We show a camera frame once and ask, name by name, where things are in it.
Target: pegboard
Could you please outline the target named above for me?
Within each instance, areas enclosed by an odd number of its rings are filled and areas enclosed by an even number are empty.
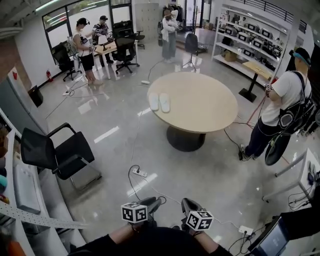
[[[36,215],[16,207],[10,204],[0,201],[0,214],[6,215],[10,218],[20,220],[22,222],[63,229],[85,229],[88,225],[77,221],[66,221],[56,218],[47,218],[40,215]]]
[[[142,43],[150,43],[158,40],[159,4],[138,3],[135,5],[136,30],[142,31],[145,38]]]

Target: light blue jeans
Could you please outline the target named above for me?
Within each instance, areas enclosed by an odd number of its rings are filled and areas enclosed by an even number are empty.
[[[176,56],[176,32],[169,33],[169,42],[162,40],[162,57],[165,60],[174,58]]]

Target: metal railing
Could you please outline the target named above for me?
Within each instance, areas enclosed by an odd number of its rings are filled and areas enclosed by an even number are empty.
[[[263,0],[233,0],[233,1],[264,10],[265,12],[275,15],[290,24],[292,24],[294,20],[294,16],[290,12]],[[307,23],[300,20],[299,30],[303,33],[306,33],[306,29],[307,29]]]

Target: black shorts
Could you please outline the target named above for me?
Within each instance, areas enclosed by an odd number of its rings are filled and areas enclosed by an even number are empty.
[[[84,71],[92,70],[92,67],[95,65],[92,54],[82,56],[80,57],[80,60],[82,62]]]

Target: white slipper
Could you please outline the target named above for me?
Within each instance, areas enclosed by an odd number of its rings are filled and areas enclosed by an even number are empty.
[[[155,92],[149,94],[149,105],[152,111],[157,111],[159,109],[159,95]]]
[[[161,105],[161,110],[163,113],[169,113],[170,112],[170,99],[169,95],[166,93],[161,93],[159,96],[159,101]]]

